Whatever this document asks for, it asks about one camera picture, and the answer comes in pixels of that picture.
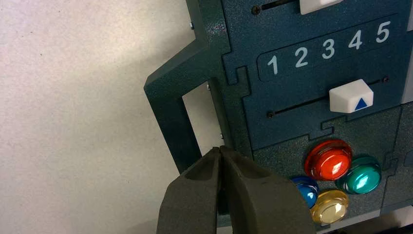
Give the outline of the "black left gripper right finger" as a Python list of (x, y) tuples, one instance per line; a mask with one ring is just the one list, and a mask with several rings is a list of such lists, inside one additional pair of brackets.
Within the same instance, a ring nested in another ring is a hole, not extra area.
[(291, 180), (226, 146), (220, 152), (233, 233), (316, 233), (307, 203)]

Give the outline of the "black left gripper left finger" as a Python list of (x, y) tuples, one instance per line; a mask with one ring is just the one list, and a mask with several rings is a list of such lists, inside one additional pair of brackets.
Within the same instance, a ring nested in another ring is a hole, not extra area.
[(160, 206), (158, 234), (214, 234), (221, 152), (213, 147), (168, 187)]

